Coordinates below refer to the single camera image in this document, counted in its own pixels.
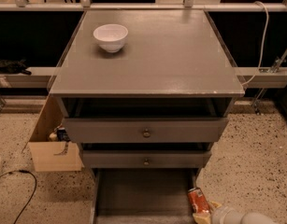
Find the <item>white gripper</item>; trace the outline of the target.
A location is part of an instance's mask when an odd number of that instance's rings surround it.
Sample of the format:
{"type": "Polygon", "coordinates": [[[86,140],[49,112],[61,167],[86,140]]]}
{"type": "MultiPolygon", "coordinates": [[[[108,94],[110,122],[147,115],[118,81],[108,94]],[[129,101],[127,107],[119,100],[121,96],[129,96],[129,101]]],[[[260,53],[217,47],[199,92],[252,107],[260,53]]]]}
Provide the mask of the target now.
{"type": "Polygon", "coordinates": [[[210,210],[205,213],[193,213],[194,221],[197,224],[240,224],[242,214],[229,206],[222,206],[221,203],[209,201],[210,210]]]}

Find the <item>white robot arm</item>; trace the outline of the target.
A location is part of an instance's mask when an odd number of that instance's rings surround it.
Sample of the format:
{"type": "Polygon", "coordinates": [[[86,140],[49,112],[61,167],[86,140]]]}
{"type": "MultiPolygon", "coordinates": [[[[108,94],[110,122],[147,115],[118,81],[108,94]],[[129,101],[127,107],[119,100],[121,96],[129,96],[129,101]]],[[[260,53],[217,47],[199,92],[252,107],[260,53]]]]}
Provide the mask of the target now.
{"type": "Polygon", "coordinates": [[[236,209],[221,203],[209,201],[209,211],[202,211],[193,205],[193,218],[196,224],[279,224],[271,217],[260,213],[239,213],[236,209]]]}

